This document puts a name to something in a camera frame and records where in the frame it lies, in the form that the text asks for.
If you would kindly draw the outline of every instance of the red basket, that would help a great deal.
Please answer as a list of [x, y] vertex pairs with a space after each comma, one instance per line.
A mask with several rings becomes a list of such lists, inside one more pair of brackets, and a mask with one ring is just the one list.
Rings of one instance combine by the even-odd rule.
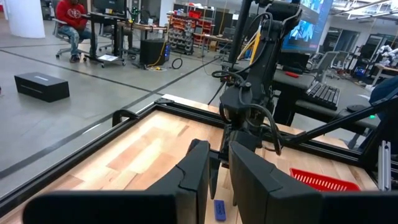
[[191, 11], [189, 11], [188, 16], [192, 17], [192, 18], [200, 19], [201, 12], [191, 10]]
[[314, 174], [311, 172], [306, 172], [298, 169], [290, 169], [290, 175], [295, 179], [307, 184], [314, 189], [320, 191], [358, 191], [361, 190], [358, 185], [327, 177], [324, 175]]

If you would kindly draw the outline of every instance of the keyboard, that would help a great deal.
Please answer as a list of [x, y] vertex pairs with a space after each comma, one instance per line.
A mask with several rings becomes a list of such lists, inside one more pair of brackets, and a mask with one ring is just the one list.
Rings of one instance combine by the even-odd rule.
[[337, 110], [339, 99], [340, 89], [328, 86], [318, 81], [315, 81], [305, 92], [305, 100], [331, 110]]

